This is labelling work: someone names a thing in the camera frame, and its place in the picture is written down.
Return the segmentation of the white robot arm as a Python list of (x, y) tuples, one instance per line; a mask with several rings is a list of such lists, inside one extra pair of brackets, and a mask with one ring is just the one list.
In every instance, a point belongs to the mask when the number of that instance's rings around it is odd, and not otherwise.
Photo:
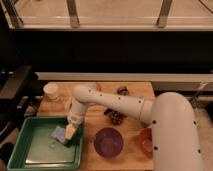
[(152, 128), (154, 171), (203, 171), (197, 122), (190, 102), (166, 92), (155, 100), (119, 96), (78, 85), (72, 91), (65, 138), (70, 140), (91, 103), (103, 105)]

